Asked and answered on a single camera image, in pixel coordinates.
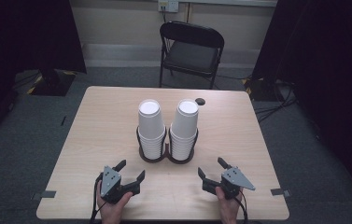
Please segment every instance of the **chair seat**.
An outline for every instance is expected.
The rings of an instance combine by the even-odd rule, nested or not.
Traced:
[[[164,66],[207,73],[210,77],[216,68],[217,57],[217,49],[176,41],[164,59]]]

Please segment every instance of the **power outlet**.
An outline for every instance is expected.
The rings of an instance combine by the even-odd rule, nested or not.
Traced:
[[[159,0],[158,1],[158,11],[166,12],[178,12],[178,2],[177,1],[167,1]]]

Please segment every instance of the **black curtain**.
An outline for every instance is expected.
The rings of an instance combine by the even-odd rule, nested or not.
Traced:
[[[254,75],[295,83],[323,143],[352,175],[352,0],[279,0]]]

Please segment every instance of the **chair leg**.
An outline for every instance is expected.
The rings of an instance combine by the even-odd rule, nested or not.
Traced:
[[[216,79],[216,74],[214,74],[211,77],[211,82],[210,82],[210,90],[213,90],[213,86],[214,86],[214,80]]]
[[[162,79],[163,79],[163,65],[161,64],[161,74],[159,76],[159,88],[162,87]]]

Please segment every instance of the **white paper cup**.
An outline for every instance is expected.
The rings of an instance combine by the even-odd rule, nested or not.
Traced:
[[[161,107],[155,100],[145,100],[138,107],[138,131],[147,139],[160,137],[164,130]]]
[[[192,138],[196,134],[199,106],[194,100],[181,100],[172,123],[172,132],[179,138]]]

